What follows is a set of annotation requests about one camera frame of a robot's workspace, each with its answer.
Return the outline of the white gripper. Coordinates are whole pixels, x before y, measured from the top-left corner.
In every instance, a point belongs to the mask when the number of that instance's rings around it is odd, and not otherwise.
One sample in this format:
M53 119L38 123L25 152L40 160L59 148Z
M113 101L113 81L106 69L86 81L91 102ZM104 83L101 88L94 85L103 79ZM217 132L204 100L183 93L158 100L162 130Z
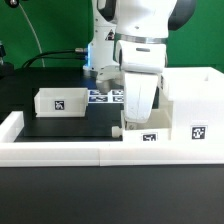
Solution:
M158 76L165 67L166 45L119 40L115 59L124 81L124 117L129 130L150 117Z

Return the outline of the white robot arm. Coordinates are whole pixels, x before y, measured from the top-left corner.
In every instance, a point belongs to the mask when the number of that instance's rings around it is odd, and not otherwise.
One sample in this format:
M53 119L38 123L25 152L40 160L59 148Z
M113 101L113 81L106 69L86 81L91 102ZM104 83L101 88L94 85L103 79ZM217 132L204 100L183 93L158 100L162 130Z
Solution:
M192 17L197 0L91 0L94 34L84 73L107 93L124 87L122 121L133 130L149 120L171 30Z

